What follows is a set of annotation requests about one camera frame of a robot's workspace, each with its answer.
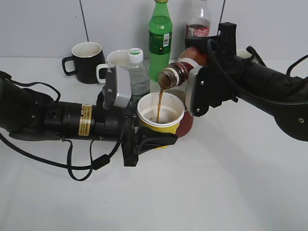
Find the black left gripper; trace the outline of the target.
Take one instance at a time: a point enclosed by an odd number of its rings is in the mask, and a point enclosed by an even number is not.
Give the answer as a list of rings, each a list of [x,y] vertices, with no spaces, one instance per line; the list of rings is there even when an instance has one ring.
[[[95,107],[95,140],[114,141],[116,144],[109,154],[95,159],[96,167],[110,163],[119,147],[122,148],[123,162],[126,167],[135,167],[139,160],[138,154],[174,145],[178,139],[176,134],[154,131],[148,127],[139,127],[137,143],[135,139],[135,119],[131,105],[125,108],[110,106],[107,94],[99,93]]]

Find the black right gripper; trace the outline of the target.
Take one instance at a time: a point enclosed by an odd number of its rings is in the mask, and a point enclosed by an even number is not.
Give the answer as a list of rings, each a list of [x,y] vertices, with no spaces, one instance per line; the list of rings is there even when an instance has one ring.
[[[206,99],[213,108],[221,106],[224,101],[238,101],[235,84],[227,73],[236,55],[236,27],[230,22],[220,23],[216,36],[185,38],[186,49],[196,47],[208,55],[210,73]]]

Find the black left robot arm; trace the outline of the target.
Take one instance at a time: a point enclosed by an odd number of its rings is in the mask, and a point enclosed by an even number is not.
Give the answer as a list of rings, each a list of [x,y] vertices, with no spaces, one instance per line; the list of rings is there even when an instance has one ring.
[[[95,105],[53,99],[1,72],[0,126],[22,141],[116,141],[126,167],[136,166],[144,152],[176,143],[178,137],[171,132],[141,126],[130,102],[117,105],[119,92],[114,69],[108,72]]]

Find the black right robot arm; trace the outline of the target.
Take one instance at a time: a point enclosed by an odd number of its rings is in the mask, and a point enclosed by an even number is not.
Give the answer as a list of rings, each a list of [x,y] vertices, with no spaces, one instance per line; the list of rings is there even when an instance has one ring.
[[[268,68],[255,49],[250,57],[236,54],[236,24],[218,26],[219,34],[187,38],[186,48],[195,47],[207,55],[207,64],[190,71],[186,105],[192,116],[200,117],[224,101],[242,99],[274,117],[288,136],[308,139],[308,80],[292,77],[292,69],[281,73]]]

